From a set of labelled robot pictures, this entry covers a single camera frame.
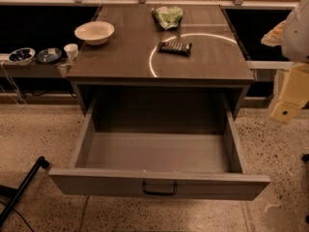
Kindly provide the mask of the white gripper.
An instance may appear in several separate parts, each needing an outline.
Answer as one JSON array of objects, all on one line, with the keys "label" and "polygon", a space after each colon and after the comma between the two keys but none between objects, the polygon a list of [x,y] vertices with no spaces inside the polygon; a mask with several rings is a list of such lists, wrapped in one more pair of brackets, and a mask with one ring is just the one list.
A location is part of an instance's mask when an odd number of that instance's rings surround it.
[{"label": "white gripper", "polygon": [[269,114],[273,121],[287,124],[309,102],[309,0],[300,0],[286,21],[264,34],[261,43],[271,47],[281,44],[286,58],[302,62],[284,72],[280,92]]}]

